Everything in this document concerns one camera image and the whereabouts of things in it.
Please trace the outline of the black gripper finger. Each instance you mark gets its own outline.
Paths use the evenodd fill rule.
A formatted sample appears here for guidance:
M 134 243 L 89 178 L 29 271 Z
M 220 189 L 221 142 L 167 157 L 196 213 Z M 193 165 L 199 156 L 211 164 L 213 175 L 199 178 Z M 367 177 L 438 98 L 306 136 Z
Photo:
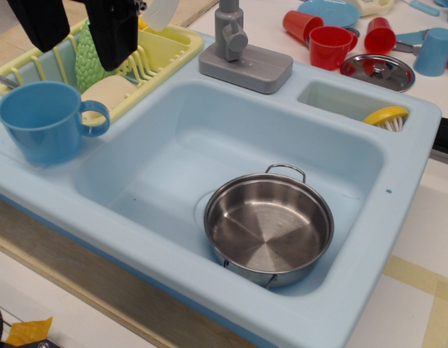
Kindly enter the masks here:
M 64 5 L 60 0 L 8 0 L 31 43 L 47 52 L 70 34 Z
M 84 1 L 94 45 L 106 71 L 116 70 L 138 46 L 135 1 Z

